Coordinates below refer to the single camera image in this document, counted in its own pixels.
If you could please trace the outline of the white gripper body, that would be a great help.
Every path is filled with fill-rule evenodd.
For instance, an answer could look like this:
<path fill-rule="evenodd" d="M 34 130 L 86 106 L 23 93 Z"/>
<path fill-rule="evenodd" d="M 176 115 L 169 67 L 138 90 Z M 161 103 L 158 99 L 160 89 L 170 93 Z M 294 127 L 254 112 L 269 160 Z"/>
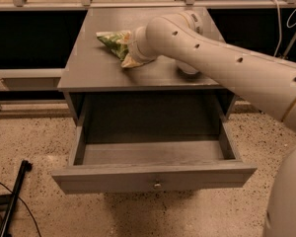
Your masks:
<path fill-rule="evenodd" d="M 145 64 L 157 58 L 156 52 L 146 38 L 145 27 L 139 27 L 131 31 L 127 48 L 126 64 Z"/>

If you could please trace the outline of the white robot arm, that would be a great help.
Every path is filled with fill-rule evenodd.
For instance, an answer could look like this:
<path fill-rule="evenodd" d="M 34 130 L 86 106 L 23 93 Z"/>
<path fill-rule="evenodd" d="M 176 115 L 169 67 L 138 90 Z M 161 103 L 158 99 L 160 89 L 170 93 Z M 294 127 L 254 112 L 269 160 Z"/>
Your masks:
<path fill-rule="evenodd" d="M 201 32 L 201 18 L 191 10 L 159 16 L 131 32 L 129 53 L 138 62 L 165 55 L 186 63 L 296 132 L 296 63 Z M 296 237 L 296 145 L 274 179 L 263 237 Z"/>

